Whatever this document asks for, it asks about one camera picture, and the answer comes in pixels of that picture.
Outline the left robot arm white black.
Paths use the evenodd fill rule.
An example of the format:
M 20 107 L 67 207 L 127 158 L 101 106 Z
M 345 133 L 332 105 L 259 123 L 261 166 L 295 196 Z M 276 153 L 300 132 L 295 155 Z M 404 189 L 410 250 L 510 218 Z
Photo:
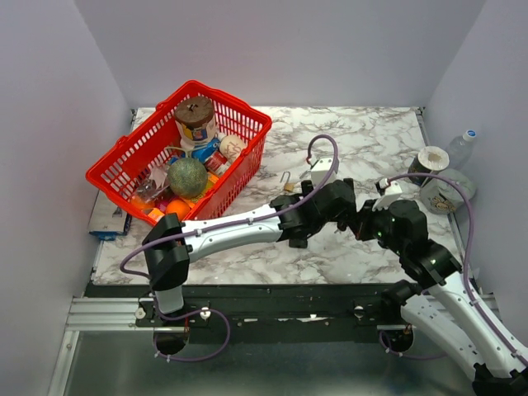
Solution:
M 155 317 L 166 326 L 182 319 L 182 285 L 190 264 L 253 243 L 287 241 L 292 248 L 306 248 L 325 224 L 346 227 L 355 214 L 354 182 L 345 178 L 316 188 L 306 181 L 301 194 L 278 196 L 238 215 L 196 221 L 182 221 L 175 214 L 162 217 L 142 242 L 157 300 Z

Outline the small brass padlock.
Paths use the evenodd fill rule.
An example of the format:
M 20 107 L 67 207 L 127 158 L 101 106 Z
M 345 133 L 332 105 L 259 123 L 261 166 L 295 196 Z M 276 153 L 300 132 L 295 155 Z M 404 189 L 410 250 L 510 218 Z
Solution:
M 291 172 L 285 171 L 283 172 L 280 183 L 283 186 L 283 191 L 286 192 L 293 192 L 295 190 L 295 182 L 291 180 Z

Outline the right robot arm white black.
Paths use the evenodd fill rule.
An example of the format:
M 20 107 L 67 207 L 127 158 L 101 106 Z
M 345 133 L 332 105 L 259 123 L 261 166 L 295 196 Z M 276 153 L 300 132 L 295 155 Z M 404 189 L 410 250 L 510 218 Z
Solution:
M 427 217 L 410 200 L 377 210 L 368 200 L 348 226 L 361 241 L 394 252 L 412 278 L 397 282 L 379 303 L 389 323 L 402 319 L 426 334 L 472 382 L 477 395 L 525 395 L 527 349 L 464 281 L 462 266 L 428 235 Z

